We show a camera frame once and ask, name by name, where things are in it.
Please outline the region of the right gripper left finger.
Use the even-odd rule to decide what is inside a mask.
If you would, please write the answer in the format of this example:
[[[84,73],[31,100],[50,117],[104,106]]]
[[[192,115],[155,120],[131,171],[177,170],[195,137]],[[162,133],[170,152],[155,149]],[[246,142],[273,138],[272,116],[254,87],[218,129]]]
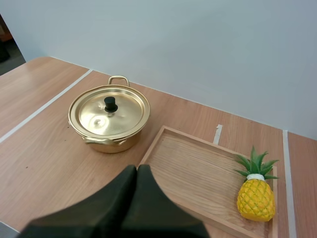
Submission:
[[[55,213],[32,220],[21,238],[112,238],[119,232],[136,187],[137,170],[127,166],[102,189]]]

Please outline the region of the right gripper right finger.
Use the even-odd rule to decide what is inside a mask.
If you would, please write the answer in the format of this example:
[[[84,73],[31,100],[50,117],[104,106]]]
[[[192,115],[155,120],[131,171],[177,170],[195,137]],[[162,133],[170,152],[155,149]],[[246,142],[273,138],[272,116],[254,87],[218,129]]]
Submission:
[[[173,203],[149,165],[137,169],[135,191],[121,224],[122,238],[208,238],[203,222]]]

